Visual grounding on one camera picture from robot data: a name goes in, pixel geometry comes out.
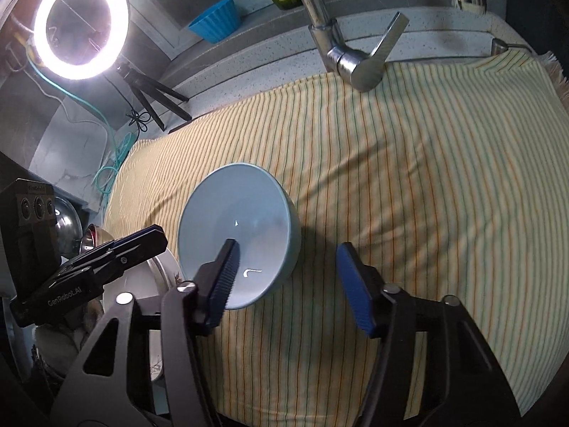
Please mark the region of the gloved left hand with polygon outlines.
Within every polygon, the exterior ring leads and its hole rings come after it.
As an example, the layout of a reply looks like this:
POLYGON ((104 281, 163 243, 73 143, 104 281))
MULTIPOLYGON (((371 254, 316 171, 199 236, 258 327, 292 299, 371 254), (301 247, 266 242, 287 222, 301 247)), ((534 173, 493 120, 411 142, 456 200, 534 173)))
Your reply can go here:
POLYGON ((95 298, 58 322, 36 327, 34 343, 42 364, 65 378, 103 314, 100 299, 95 298))

